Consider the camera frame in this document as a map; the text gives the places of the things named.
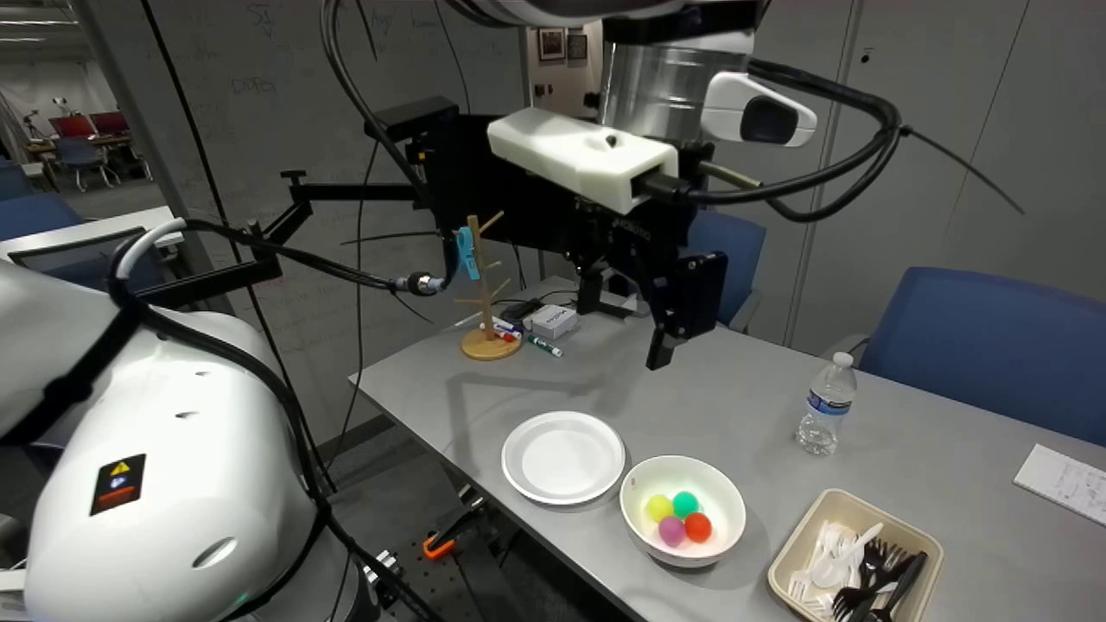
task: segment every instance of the colorful ball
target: colorful ball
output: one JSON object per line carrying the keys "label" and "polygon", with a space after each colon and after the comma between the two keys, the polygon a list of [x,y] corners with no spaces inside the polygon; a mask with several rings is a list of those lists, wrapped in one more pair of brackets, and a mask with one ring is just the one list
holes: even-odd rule
{"label": "colorful ball", "polygon": [[680,524],[678,518],[663,518],[663,522],[658,522],[658,540],[663,540],[667,547],[680,547],[680,544],[684,544],[684,524]]}
{"label": "colorful ball", "polygon": [[692,544],[703,544],[711,537],[711,518],[703,518],[701,512],[684,518],[684,531]]}
{"label": "colorful ball", "polygon": [[645,501],[645,514],[650,514],[652,522],[670,518],[670,514],[672,514],[672,512],[670,512],[670,497],[652,494],[652,497]]}
{"label": "colorful ball", "polygon": [[698,497],[687,491],[678,491],[678,497],[670,501],[670,507],[678,512],[678,518],[687,518],[698,512]]}

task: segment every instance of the sticker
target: sticker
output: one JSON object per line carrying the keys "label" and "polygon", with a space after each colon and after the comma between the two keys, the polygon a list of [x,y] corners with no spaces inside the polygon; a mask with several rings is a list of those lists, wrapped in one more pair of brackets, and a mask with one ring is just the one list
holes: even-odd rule
{"label": "sticker", "polygon": [[143,453],[102,462],[93,491],[93,514],[141,497]]}

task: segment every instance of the bottle cap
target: bottle cap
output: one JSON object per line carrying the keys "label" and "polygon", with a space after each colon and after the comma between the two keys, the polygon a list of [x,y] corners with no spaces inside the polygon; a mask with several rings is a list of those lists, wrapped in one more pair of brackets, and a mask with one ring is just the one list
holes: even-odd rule
{"label": "bottle cap", "polygon": [[854,367],[857,358],[850,352],[832,352],[832,367]]}

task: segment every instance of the yellow ball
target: yellow ball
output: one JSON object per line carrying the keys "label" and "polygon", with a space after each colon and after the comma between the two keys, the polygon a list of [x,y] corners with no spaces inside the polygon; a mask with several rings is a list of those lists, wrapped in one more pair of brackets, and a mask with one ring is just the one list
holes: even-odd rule
{"label": "yellow ball", "polygon": [[667,494],[652,494],[652,497],[645,501],[645,514],[650,514],[652,522],[670,518],[670,514],[672,514],[670,497],[667,497]]}

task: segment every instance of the white plate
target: white plate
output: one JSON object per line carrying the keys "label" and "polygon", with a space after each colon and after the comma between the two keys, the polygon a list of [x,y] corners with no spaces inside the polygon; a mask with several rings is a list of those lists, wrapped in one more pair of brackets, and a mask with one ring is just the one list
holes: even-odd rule
{"label": "white plate", "polygon": [[539,506],[585,506],[616,487],[623,468],[616,428],[585,410],[535,415],[499,449],[509,485]]}

